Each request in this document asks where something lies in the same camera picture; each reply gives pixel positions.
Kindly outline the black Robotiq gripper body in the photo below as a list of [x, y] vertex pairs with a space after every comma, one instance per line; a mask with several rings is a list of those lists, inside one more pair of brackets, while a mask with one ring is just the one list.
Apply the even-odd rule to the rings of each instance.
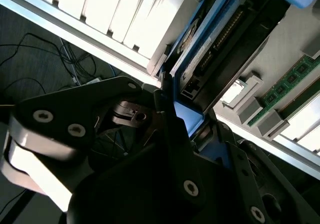
[[168, 165], [154, 146], [105, 172], [92, 174], [76, 188], [66, 215], [69, 224], [249, 224], [231, 171], [194, 156], [205, 202], [178, 200]]

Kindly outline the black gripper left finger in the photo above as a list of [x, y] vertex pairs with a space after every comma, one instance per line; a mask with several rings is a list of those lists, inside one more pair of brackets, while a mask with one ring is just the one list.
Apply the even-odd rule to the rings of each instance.
[[188, 132], [165, 89], [124, 76], [26, 99], [10, 111], [0, 170], [13, 184], [68, 211], [78, 185], [154, 146], [173, 191], [205, 203]]

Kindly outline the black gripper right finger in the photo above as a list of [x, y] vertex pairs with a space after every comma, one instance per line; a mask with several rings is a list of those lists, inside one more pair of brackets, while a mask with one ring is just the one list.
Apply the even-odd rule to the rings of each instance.
[[245, 221], [250, 224], [309, 224], [311, 207], [257, 145], [236, 144], [230, 127], [214, 124], [223, 166], [236, 179]]

